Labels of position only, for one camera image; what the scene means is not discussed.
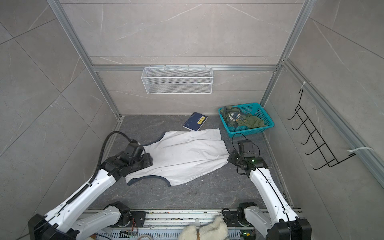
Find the white tank top navy trim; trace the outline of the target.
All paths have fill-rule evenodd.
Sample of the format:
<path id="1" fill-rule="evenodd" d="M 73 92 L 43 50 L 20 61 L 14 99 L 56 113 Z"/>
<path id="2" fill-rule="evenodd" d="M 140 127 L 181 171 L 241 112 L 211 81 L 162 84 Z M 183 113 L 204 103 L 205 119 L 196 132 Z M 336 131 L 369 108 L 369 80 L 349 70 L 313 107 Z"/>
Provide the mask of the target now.
<path id="1" fill-rule="evenodd" d="M 163 180 L 169 187 L 186 184 L 225 166 L 229 157 L 219 129 L 165 132 L 144 148 L 153 165 L 127 175 L 129 186 L 150 178 Z"/>

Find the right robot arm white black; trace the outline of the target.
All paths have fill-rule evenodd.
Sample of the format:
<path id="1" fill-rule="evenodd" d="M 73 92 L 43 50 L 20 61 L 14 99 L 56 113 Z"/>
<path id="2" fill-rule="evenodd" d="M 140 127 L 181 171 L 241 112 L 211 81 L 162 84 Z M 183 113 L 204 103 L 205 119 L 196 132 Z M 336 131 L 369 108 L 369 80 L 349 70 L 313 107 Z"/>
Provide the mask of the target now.
<path id="1" fill-rule="evenodd" d="M 300 218 L 290 207 L 275 184 L 268 165 L 259 154 L 256 145 L 245 138 L 238 141 L 228 157 L 228 162 L 244 171 L 243 176 L 256 186 L 268 210 L 265 214 L 254 202 L 239 204 L 239 224 L 253 226 L 266 240 L 310 240 L 312 227 L 305 218 Z"/>

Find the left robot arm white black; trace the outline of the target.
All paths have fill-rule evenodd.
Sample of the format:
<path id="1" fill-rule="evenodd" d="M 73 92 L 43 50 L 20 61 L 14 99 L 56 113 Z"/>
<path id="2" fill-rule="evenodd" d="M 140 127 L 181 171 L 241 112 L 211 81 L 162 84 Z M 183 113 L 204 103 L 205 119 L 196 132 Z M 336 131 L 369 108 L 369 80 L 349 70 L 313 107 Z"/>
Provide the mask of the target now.
<path id="1" fill-rule="evenodd" d="M 129 144 L 125 150 L 104 160 L 106 145 L 114 134 L 123 136 Z M 112 131 L 104 140 L 91 178 L 47 214 L 36 214 L 29 220 L 30 239 L 84 240 L 106 227 L 132 224 L 130 208 L 121 202 L 109 204 L 91 217 L 80 220 L 79 216 L 119 179 L 152 165 L 153 158 L 143 145 L 120 131 Z"/>

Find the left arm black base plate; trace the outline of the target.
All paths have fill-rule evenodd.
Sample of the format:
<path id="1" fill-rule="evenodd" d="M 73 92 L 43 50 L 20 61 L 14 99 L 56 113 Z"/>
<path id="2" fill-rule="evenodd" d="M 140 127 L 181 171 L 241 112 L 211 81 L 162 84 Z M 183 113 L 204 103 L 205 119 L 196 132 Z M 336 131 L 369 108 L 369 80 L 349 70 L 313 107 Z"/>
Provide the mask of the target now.
<path id="1" fill-rule="evenodd" d="M 120 228 L 143 228 L 146 214 L 143 211 L 123 213 L 117 225 Z"/>

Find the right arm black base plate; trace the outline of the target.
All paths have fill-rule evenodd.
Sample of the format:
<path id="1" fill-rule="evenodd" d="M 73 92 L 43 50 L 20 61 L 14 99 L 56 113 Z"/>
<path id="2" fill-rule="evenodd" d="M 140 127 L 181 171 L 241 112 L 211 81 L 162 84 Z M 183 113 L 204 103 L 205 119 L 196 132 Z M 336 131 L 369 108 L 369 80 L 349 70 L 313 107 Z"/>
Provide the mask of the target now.
<path id="1" fill-rule="evenodd" d="M 238 211 L 223 209 L 221 213 L 228 227 L 249 227 L 250 226 L 248 222 L 240 218 Z"/>

